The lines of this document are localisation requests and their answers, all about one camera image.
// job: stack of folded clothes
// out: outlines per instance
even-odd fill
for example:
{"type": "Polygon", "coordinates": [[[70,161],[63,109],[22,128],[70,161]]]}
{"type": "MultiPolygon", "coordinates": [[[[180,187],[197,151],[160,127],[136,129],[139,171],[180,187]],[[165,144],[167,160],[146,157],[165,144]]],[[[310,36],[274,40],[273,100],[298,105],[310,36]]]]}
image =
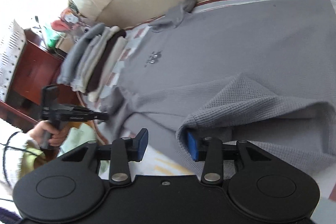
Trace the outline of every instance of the stack of folded clothes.
{"type": "Polygon", "coordinates": [[[73,91],[88,93],[95,102],[109,75],[126,46],[126,32],[118,26],[106,27],[97,23],[78,39],[61,65],[58,84],[72,87],[73,91]]]}

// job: silver screw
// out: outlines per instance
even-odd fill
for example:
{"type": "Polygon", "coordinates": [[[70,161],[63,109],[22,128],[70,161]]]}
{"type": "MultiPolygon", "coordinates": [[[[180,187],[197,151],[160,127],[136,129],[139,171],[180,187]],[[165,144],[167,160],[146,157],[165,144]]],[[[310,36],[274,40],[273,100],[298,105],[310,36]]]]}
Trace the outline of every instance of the silver screw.
{"type": "Polygon", "coordinates": [[[217,173],[207,173],[204,175],[204,179],[210,182],[220,180],[221,176],[217,173]]]}
{"type": "Polygon", "coordinates": [[[128,175],[125,173],[115,173],[112,175],[112,180],[116,182],[125,181],[128,179],[128,175]]]}

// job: pink plush ear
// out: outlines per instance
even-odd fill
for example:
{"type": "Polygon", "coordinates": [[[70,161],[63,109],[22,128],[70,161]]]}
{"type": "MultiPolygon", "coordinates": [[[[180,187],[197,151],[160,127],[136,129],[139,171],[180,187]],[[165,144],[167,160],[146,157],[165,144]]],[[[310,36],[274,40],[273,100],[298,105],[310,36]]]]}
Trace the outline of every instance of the pink plush ear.
{"type": "Polygon", "coordinates": [[[70,27],[66,24],[66,22],[63,22],[60,19],[53,21],[50,25],[52,29],[57,32],[70,31],[70,27]]]}

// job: bed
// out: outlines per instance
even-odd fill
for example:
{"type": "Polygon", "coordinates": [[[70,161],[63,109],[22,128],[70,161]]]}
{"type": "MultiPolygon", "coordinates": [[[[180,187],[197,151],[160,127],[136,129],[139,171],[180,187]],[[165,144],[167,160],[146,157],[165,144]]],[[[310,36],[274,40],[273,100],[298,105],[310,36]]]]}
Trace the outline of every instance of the bed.
{"type": "MultiPolygon", "coordinates": [[[[272,0],[205,0],[197,4],[197,6],[192,11],[195,13],[203,13],[216,9],[225,9],[227,7],[232,7],[234,5],[247,5],[252,3],[262,3],[265,1],[272,0]]],[[[330,0],[333,9],[336,11],[336,0],[330,0]]],[[[109,77],[105,80],[105,86],[100,94],[99,99],[92,103],[87,100],[87,97],[83,94],[78,94],[83,105],[89,107],[93,110],[100,110],[101,104],[106,97],[108,97],[114,87],[118,85],[120,74],[122,74],[127,60],[132,57],[132,55],[137,52],[139,47],[142,46],[142,41],[149,31],[148,26],[154,20],[160,19],[159,17],[148,20],[136,27],[126,28],[128,43],[120,55],[118,62],[116,63],[113,71],[109,77]]],[[[95,123],[95,129],[98,132],[98,137],[102,143],[110,143],[113,141],[113,135],[105,123],[97,124],[95,123]]],[[[129,128],[122,127],[120,134],[118,136],[135,136],[137,132],[135,130],[130,130],[129,128]]],[[[144,160],[140,163],[130,163],[133,175],[135,174],[152,174],[152,175],[186,175],[190,174],[190,170],[186,169],[185,166],[181,166],[174,159],[166,156],[159,149],[152,147],[151,142],[147,148],[144,160]]],[[[323,171],[317,172],[314,176],[315,180],[318,182],[323,197],[329,198],[333,196],[332,190],[336,183],[336,165],[330,164],[328,168],[323,171]]]]}

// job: patterned bed sheet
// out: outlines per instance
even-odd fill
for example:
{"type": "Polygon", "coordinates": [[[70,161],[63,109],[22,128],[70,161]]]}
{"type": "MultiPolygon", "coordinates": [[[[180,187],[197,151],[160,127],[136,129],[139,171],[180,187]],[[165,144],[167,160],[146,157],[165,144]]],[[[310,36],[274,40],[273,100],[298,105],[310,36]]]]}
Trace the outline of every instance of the patterned bed sheet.
{"type": "MultiPolygon", "coordinates": [[[[205,0],[197,4],[192,13],[201,13],[208,10],[225,8],[232,5],[242,5],[247,3],[268,1],[268,0],[205,0]]],[[[330,0],[336,13],[336,0],[330,0]]],[[[79,95],[79,98],[83,105],[88,108],[99,111],[101,100],[107,97],[114,85],[118,83],[118,79],[122,69],[125,66],[125,60],[129,58],[132,53],[141,44],[141,41],[145,34],[148,32],[150,27],[149,23],[160,17],[156,17],[148,20],[147,22],[140,24],[136,27],[127,28],[127,40],[128,43],[118,59],[115,67],[108,80],[105,83],[105,87],[100,94],[100,98],[96,103],[89,102],[85,95],[79,95]]],[[[97,131],[97,137],[102,143],[109,143],[109,133],[106,130],[104,123],[95,124],[95,129],[97,131]]],[[[134,137],[136,133],[130,132],[127,129],[123,129],[121,132],[121,137],[131,136],[134,137]]],[[[147,147],[145,156],[141,162],[130,162],[131,174],[134,177],[136,174],[139,175],[162,175],[162,176],[172,176],[172,175],[190,175],[190,171],[183,168],[182,166],[176,164],[174,161],[155,150],[151,146],[147,147]]],[[[325,174],[320,174],[315,178],[318,182],[321,190],[321,196],[325,198],[330,198],[329,196],[335,195],[336,200],[336,166],[332,168],[325,174]]]]}

